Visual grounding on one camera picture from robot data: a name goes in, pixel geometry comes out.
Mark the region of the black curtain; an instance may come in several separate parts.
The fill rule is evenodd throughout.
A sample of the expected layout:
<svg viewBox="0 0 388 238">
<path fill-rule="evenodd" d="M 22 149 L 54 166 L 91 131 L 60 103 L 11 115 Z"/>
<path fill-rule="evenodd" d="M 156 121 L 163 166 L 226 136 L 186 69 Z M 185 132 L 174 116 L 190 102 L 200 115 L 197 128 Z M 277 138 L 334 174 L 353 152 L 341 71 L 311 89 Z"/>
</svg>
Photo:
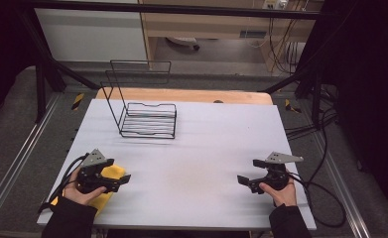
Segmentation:
<svg viewBox="0 0 388 238">
<path fill-rule="evenodd" d="M 360 162 L 388 199 L 388 0 L 324 0 L 337 18 L 316 22 L 302 59 L 336 30 L 323 82 L 339 91 L 337 110 Z"/>
</svg>

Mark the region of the person's right hand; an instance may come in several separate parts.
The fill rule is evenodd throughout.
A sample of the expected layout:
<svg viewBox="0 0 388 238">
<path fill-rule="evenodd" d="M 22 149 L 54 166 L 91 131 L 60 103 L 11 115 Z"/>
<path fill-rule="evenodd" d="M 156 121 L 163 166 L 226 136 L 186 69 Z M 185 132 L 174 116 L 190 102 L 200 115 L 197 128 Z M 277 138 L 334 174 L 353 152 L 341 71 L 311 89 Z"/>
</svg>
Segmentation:
<svg viewBox="0 0 388 238">
<path fill-rule="evenodd" d="M 261 182 L 259 187 L 273 198 L 277 207 L 297 205 L 296 188 L 292 178 L 289 178 L 287 185 L 281 190 L 276 190 L 265 182 Z"/>
</svg>

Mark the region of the white power strip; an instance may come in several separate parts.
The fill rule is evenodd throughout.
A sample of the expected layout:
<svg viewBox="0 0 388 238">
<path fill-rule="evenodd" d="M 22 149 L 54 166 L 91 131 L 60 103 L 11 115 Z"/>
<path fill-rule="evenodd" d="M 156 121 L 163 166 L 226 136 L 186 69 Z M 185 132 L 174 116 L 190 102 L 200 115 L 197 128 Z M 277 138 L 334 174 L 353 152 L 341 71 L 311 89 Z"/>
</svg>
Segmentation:
<svg viewBox="0 0 388 238">
<path fill-rule="evenodd" d="M 289 0 L 264 0 L 263 9 L 267 10 L 283 10 L 287 7 Z"/>
</svg>

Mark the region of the yellow cloth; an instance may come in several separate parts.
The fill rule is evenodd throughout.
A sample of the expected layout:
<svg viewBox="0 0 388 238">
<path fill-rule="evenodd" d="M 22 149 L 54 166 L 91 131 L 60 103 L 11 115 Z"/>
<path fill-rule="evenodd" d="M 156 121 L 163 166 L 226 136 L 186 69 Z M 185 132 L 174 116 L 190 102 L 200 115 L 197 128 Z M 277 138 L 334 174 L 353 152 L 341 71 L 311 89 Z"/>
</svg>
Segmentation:
<svg viewBox="0 0 388 238">
<path fill-rule="evenodd" d="M 119 166 L 111 166 L 105 168 L 101 173 L 102 176 L 104 176 L 106 179 L 118 179 L 119 176 L 125 175 L 125 170 Z M 96 208 L 96 216 L 100 214 L 100 212 L 103 210 L 105 205 L 107 204 L 108 200 L 112 196 L 113 191 L 108 191 L 106 193 L 103 193 L 98 198 L 94 199 L 89 205 Z"/>
</svg>

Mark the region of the aluminium floor rail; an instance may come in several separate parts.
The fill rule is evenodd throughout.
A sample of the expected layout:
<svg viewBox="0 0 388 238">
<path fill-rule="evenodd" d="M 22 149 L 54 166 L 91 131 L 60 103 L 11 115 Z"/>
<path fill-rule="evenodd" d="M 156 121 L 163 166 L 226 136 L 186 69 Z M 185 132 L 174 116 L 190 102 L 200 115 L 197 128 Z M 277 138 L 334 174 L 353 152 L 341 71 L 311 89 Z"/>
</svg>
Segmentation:
<svg viewBox="0 0 388 238">
<path fill-rule="evenodd" d="M 39 138 L 43 134 L 47 124 L 49 123 L 52 115 L 54 114 L 58 101 L 61 99 L 60 93 L 54 93 L 46 106 L 46 114 L 42 117 L 39 123 L 36 123 L 26 140 L 24 141 L 20 151 L 15 156 L 14 161 L 9 166 L 8 171 L 2 177 L 0 181 L 0 208 L 6 200 L 12 186 L 17 180 L 18 175 L 27 163 L 28 158 L 31 156 L 35 146 L 37 145 Z"/>
<path fill-rule="evenodd" d="M 328 177 L 333 185 L 334 191 L 341 201 L 347 222 L 355 238 L 371 238 L 370 232 L 362 218 L 357 205 L 348 189 L 345 179 L 342 177 L 337 165 L 334 163 L 333 157 L 328 150 L 327 139 L 323 137 L 321 131 L 314 134 L 314 140 L 317 144 L 318 150 L 322 155 L 323 166 L 328 174 Z"/>
</svg>

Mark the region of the yellow black tape strip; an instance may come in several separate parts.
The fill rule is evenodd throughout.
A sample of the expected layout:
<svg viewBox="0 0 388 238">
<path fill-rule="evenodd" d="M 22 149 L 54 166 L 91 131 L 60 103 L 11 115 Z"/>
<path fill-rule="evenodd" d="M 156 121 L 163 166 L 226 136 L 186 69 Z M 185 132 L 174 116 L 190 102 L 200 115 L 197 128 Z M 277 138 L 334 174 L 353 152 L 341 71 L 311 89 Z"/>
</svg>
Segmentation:
<svg viewBox="0 0 388 238">
<path fill-rule="evenodd" d="M 285 99 L 285 109 L 295 113 L 302 113 L 302 110 L 300 108 L 294 107 L 289 99 Z"/>
<path fill-rule="evenodd" d="M 72 107 L 71 107 L 71 110 L 72 110 L 72 111 L 77 110 L 77 108 L 78 108 L 80 102 L 82 101 L 83 97 L 84 97 L 84 93 L 79 93 L 79 94 L 76 96 L 76 98 L 75 98 L 75 100 L 74 100 L 74 102 L 73 102 L 73 104 L 72 104 Z"/>
</svg>

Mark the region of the white cabinet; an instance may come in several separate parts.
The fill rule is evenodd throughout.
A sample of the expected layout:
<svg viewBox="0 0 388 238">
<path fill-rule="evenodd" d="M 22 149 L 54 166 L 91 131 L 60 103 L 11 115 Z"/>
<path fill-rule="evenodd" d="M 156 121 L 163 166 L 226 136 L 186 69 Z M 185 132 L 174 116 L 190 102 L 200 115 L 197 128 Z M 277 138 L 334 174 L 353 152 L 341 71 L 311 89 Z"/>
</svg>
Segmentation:
<svg viewBox="0 0 388 238">
<path fill-rule="evenodd" d="M 145 60 L 139 13 L 36 9 L 56 60 Z"/>
</svg>

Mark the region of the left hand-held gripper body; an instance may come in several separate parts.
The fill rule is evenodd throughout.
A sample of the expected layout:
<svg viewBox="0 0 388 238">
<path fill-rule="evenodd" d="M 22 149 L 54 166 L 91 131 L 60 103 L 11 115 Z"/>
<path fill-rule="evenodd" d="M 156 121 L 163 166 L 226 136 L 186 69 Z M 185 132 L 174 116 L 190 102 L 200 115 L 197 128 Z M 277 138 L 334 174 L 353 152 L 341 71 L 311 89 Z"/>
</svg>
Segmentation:
<svg viewBox="0 0 388 238">
<path fill-rule="evenodd" d="M 81 186 L 82 193 L 90 193 L 98 187 L 104 186 L 106 192 L 111 191 L 112 183 L 117 178 L 105 178 L 100 173 L 107 167 L 98 166 L 101 161 L 106 160 L 103 154 L 94 149 L 83 159 L 76 181 Z"/>
</svg>

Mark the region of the black metal frame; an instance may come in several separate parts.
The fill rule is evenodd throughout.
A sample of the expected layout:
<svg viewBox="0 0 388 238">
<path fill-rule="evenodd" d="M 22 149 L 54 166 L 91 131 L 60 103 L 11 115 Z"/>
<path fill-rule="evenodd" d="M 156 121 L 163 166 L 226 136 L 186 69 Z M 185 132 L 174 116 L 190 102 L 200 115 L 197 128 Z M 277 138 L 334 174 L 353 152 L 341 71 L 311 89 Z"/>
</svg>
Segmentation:
<svg viewBox="0 0 388 238">
<path fill-rule="evenodd" d="M 47 45 L 43 42 L 43 34 L 35 29 L 35 23 L 30 19 L 28 12 L 37 9 L 59 9 L 76 11 L 97 12 L 130 12 L 130 13 L 154 13 L 173 15 L 204 15 L 204 16 L 227 16 L 227 17 L 253 17 L 272 19 L 294 20 L 333 20 L 337 16 L 329 12 L 303 12 L 281 10 L 258 10 L 258 9 L 235 9 L 224 7 L 187 6 L 187 5 L 163 5 L 163 4 L 137 4 L 137 3 L 112 3 L 91 1 L 58 1 L 58 0 L 16 0 L 14 10 L 26 34 L 30 38 L 32 51 L 39 60 L 41 66 L 37 66 L 37 91 L 39 112 L 38 119 L 45 113 L 42 108 L 44 100 L 43 79 L 46 78 L 53 86 L 53 90 L 64 91 L 65 83 L 60 76 L 60 71 L 72 79 L 82 83 L 86 87 L 98 90 L 100 86 L 87 78 L 74 72 L 67 66 L 58 62 L 50 53 Z"/>
</svg>

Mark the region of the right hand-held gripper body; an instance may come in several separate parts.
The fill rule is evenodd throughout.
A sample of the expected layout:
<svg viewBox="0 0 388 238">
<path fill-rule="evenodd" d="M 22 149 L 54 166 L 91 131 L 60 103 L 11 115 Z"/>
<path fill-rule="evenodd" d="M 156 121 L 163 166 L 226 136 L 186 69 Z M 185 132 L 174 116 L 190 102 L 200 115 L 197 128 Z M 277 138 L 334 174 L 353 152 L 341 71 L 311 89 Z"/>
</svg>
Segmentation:
<svg viewBox="0 0 388 238">
<path fill-rule="evenodd" d="M 270 167 L 266 169 L 267 174 L 262 178 L 262 182 L 269 184 L 276 190 L 283 189 L 289 180 L 286 164 L 298 163 L 303 160 L 303 157 L 272 152 L 265 160 L 262 160 L 270 164 Z"/>
</svg>

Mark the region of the person's left hand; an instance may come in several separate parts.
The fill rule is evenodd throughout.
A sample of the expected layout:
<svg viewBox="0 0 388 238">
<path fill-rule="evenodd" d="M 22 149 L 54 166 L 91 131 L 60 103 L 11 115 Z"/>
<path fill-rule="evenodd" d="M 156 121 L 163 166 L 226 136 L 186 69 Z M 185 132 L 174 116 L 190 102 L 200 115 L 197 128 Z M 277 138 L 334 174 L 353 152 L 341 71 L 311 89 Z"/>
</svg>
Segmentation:
<svg viewBox="0 0 388 238">
<path fill-rule="evenodd" d="M 102 195 L 106 188 L 104 186 L 98 187 L 90 193 L 82 193 L 79 191 L 79 183 L 76 181 L 80 167 L 77 167 L 70 175 L 69 182 L 65 186 L 63 196 L 75 203 L 81 205 L 89 205 L 94 199 Z"/>
</svg>

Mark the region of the white table board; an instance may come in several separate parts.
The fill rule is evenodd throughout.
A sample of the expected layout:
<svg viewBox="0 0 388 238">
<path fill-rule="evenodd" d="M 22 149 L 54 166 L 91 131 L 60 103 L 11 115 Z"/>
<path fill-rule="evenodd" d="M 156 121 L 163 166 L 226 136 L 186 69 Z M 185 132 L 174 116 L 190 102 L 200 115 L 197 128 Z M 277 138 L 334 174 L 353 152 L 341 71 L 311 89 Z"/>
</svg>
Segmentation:
<svg viewBox="0 0 388 238">
<path fill-rule="evenodd" d="M 263 177 L 254 160 L 290 146 L 274 105 L 180 102 L 175 138 L 146 139 L 121 137 L 107 102 L 94 99 L 65 160 L 94 149 L 131 176 L 96 226 L 249 231 L 269 228 L 273 201 L 237 178 Z"/>
</svg>

